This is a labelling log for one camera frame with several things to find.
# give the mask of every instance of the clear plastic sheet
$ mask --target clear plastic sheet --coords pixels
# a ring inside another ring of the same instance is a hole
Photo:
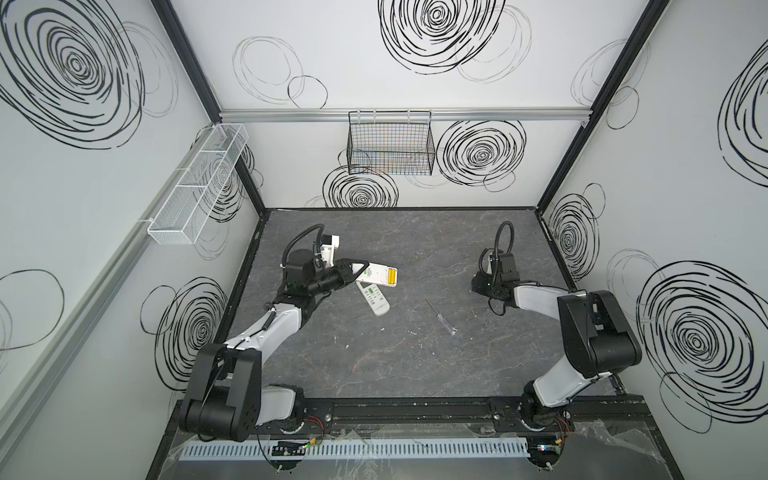
[[[617,422],[606,426],[602,420],[595,422],[575,422],[575,432],[587,438],[597,439],[606,445],[624,447],[635,452],[650,455],[659,462],[664,462],[647,428],[640,422]]]

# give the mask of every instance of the wire basket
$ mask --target wire basket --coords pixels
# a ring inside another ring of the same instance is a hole
[[[436,157],[431,122],[428,111],[350,111],[349,173],[431,175]]]
[[[200,150],[147,228],[161,245],[188,245],[197,237],[248,141],[243,124],[218,124],[196,142]]]

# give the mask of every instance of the white remote control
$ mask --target white remote control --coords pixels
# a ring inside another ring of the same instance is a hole
[[[360,289],[360,292],[362,292],[362,295],[366,298],[366,302],[371,306],[371,310],[373,310],[376,316],[381,316],[389,312],[389,302],[384,298],[378,285],[375,283],[367,283],[366,286],[363,286],[362,282],[355,283],[357,283],[357,288]]]

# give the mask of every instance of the dark gray stone surface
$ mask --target dark gray stone surface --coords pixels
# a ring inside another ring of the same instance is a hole
[[[563,345],[556,320],[523,310],[496,316],[485,297],[469,291],[478,256],[493,246],[504,220],[515,225],[521,276],[565,287],[530,210],[274,211],[231,335],[259,319],[275,297],[286,244],[324,223],[325,233],[341,236],[336,258],[398,269],[397,287],[381,287],[391,309],[377,317],[356,287],[334,292],[269,358],[265,384],[301,386],[310,397],[520,395],[527,381],[562,356]],[[296,247],[310,245],[305,239]],[[458,330],[455,336],[442,328],[425,296]],[[613,391],[603,380],[585,393]]]

